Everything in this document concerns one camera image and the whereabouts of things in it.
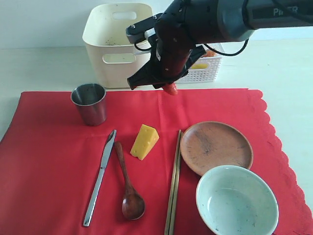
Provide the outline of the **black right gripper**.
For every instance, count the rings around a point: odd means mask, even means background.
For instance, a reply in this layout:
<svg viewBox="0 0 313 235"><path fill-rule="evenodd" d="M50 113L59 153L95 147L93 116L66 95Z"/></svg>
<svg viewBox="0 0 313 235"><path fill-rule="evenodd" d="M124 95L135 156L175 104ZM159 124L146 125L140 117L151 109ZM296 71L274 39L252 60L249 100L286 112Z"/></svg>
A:
<svg viewBox="0 0 313 235"><path fill-rule="evenodd" d="M151 61L127 79L128 85L134 90L147 85L159 89L172 84L185 76L188 69L204 54L206 51L203 46L196 46L188 38L158 38Z"/></svg>

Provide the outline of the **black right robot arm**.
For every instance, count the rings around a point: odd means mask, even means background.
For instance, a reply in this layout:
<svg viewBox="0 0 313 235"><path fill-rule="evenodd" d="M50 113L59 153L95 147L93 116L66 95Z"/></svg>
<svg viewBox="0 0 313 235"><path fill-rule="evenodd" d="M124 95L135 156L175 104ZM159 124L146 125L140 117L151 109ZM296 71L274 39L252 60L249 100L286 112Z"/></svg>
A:
<svg viewBox="0 0 313 235"><path fill-rule="evenodd" d="M210 43L247 43L258 29L312 24L310 0L176 0L154 24L144 83L155 88L174 83Z"/></svg>

